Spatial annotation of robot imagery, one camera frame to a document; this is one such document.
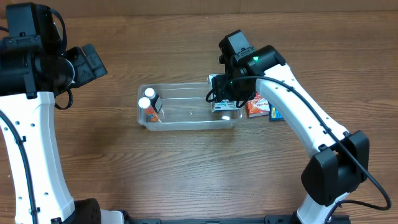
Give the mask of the white plaster box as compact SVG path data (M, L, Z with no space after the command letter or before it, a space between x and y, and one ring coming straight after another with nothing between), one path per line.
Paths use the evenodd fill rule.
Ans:
M207 78L209 89L213 88L212 86L212 78L217 77L218 74L210 74ZM232 111L237 110L236 101L222 100L221 102L211 102L211 112L220 112L220 111Z

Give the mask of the red Panadol box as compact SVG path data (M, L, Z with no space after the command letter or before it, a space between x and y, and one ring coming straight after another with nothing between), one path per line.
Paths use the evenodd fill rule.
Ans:
M249 118L267 116L270 112L268 101L259 93L256 93L256 96L246 103L246 108Z

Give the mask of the blue VapoDrops box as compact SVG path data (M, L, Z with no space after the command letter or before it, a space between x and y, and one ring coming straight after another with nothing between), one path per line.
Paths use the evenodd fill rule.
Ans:
M283 121L283 116L279 113L276 107L269 103L269 121Z

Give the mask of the orange tablet tube white cap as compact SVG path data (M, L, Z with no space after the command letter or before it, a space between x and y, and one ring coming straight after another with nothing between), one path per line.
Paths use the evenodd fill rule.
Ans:
M147 117L154 123L159 122L160 119L153 108L150 99L148 97L142 97L138 101L138 106L144 110Z

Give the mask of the dark brown bottle white cap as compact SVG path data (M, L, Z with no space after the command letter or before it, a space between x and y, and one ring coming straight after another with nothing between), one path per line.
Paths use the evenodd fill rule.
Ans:
M159 113L162 109L162 100L158 93L155 92L153 88L146 88L144 91L144 96L150 99L150 103L154 108L156 113Z

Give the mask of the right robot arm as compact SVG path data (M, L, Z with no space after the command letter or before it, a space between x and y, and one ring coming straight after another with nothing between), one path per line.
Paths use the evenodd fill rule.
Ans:
M266 223L350 223L335 210L369 178L369 139L349 132L303 89L285 58L271 45L255 49L241 30L218 44L225 73L210 78L206 101L228 100L237 108L256 95L268 100L301 140L310 158L301 180L304 203L291 215L268 215Z

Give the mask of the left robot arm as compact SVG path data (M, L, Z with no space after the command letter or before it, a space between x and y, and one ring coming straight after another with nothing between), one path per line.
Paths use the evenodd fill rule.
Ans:
M63 177L56 97L107 71L91 45L67 48L60 14L32 2L6 7L1 40L1 130L16 195L16 223L100 223L98 202L74 201Z

